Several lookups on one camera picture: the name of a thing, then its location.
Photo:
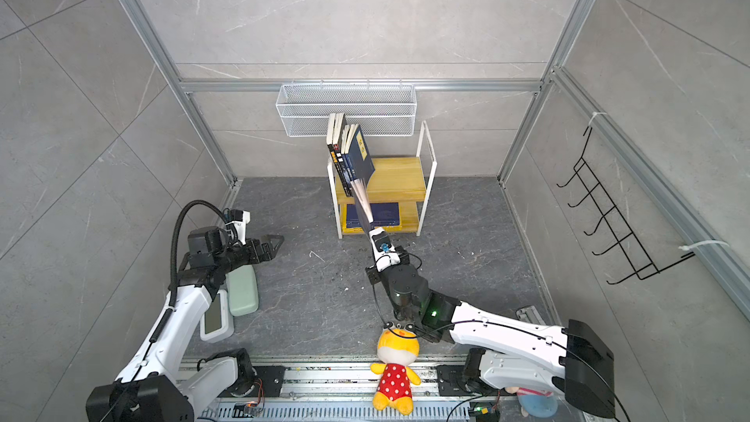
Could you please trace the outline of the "blue book hidden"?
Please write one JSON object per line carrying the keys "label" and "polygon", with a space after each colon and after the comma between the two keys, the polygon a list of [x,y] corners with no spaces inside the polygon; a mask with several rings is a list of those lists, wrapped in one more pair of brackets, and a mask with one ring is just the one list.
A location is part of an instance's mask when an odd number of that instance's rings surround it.
{"label": "blue book hidden", "polygon": [[[400,226],[400,205],[397,202],[374,203],[371,205],[371,209],[373,221],[370,224],[373,228]],[[347,207],[345,226],[347,229],[359,229],[361,227],[355,205]]]}

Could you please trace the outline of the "blue book Lunyu label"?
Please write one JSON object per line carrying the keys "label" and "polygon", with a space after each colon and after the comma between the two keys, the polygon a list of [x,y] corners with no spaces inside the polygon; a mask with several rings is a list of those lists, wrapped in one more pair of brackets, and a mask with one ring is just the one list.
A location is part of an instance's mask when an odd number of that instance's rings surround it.
{"label": "blue book Lunyu label", "polygon": [[357,144],[357,148],[359,149],[359,156],[361,157],[359,159],[361,161],[361,165],[359,167],[363,170],[363,174],[359,179],[362,179],[367,186],[376,169],[372,160],[372,156],[370,154],[370,150],[365,141],[363,131],[361,130],[361,125],[359,125],[359,134],[355,136],[355,143]]}

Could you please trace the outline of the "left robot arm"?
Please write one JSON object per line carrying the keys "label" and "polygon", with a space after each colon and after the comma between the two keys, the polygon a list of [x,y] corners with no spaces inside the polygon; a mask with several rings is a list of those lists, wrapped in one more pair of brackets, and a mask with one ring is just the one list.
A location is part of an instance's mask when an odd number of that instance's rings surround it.
{"label": "left robot arm", "polygon": [[258,386],[246,350],[216,353],[185,381],[177,378],[189,340],[214,303],[227,275],[271,261],[283,236],[230,243],[217,227],[192,231],[189,251],[173,275],[176,283],[158,320],[115,381],[95,388],[85,410],[91,421],[193,421],[220,394],[244,397]]}

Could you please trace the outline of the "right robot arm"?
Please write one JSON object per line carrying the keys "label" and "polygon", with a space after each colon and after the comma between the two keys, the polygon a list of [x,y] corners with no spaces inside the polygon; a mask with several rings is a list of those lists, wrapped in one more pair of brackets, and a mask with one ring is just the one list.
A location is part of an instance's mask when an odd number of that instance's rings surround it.
{"label": "right robot arm", "polygon": [[517,388],[562,396],[585,413],[615,418],[613,351],[589,324],[534,324],[494,315],[431,289],[410,265],[365,271],[371,284],[383,285],[398,320],[416,320],[404,329],[384,325],[379,361],[371,367],[381,377],[375,408],[412,406],[412,389],[421,382],[412,365],[425,339],[471,347],[463,373],[469,393]]}

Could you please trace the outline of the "black wolf cover book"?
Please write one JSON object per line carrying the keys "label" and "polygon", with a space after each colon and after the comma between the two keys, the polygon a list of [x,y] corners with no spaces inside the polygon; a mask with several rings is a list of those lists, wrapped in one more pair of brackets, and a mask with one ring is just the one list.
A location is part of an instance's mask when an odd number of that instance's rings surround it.
{"label": "black wolf cover book", "polygon": [[345,113],[334,113],[330,150],[335,154],[334,165],[340,175],[343,190],[347,197],[353,197],[354,190],[352,187],[351,172],[349,164],[343,155],[343,139],[346,125]]}

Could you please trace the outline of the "blue book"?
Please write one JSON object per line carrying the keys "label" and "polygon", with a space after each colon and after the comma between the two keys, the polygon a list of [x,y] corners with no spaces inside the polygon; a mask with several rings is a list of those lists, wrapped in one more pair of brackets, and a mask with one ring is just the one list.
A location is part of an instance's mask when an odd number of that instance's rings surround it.
{"label": "blue book", "polygon": [[341,153],[347,170],[346,178],[352,191],[355,189],[355,180],[363,175],[363,170],[359,167],[361,165],[361,161],[359,160],[361,157],[355,143],[355,136],[357,134],[359,134],[359,125],[348,124],[343,130],[341,146]]}
{"label": "blue book", "polygon": [[355,179],[352,183],[352,189],[355,196],[355,209],[357,209],[359,224],[361,224],[363,232],[368,234],[372,230],[373,214],[366,185],[362,179]]}

